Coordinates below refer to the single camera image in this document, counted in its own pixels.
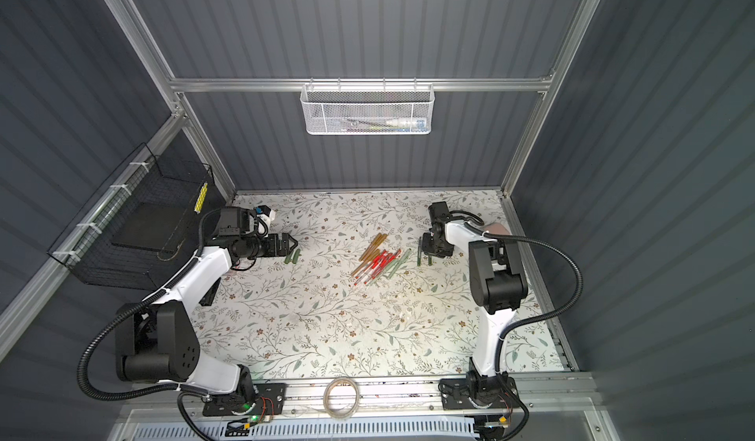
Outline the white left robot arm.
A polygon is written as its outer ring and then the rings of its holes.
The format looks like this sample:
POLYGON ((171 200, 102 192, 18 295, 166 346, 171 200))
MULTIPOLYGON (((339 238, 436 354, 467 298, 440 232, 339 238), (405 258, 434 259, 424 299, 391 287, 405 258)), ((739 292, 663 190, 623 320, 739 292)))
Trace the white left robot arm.
POLYGON ((190 319, 196 307, 214 300, 221 278, 243 271, 243 260, 283 257, 298 242, 269 227, 275 212, 228 206, 206 213, 198 228, 198 247, 187 263, 160 287, 163 295, 115 329, 115 366, 119 379, 175 383, 210 396, 251 404, 258 397, 250 370, 222 362, 201 349, 190 319))

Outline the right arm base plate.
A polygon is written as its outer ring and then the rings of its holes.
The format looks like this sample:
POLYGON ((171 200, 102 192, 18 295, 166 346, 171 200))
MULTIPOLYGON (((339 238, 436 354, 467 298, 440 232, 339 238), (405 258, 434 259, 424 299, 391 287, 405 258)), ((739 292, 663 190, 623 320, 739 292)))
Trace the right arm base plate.
POLYGON ((468 373, 465 378, 444 378, 438 382, 442 406, 446 411, 509 412, 519 408, 513 397, 515 389, 515 383, 507 374, 491 377, 468 373))

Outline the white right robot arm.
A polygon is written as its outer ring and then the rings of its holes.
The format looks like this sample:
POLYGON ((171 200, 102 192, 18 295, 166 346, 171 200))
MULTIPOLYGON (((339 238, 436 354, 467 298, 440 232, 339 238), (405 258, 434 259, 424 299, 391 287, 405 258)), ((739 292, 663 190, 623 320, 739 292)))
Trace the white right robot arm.
POLYGON ((480 317, 470 372, 491 379, 505 371, 499 335, 528 296, 519 246, 495 239, 510 234, 505 225, 486 224, 476 214, 449 209, 444 201, 432 203, 428 211, 431 226, 422 236, 421 250, 436 258, 466 257, 469 295, 480 317))

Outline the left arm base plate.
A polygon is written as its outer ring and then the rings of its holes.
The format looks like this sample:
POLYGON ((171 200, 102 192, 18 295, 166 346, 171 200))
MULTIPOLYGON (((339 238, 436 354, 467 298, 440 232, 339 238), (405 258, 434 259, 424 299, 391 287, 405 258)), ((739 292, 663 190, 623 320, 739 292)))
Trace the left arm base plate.
POLYGON ((284 383, 257 383, 251 395, 230 393, 211 395, 204 403, 204 417, 242 417, 248 415, 280 415, 288 386, 284 383))

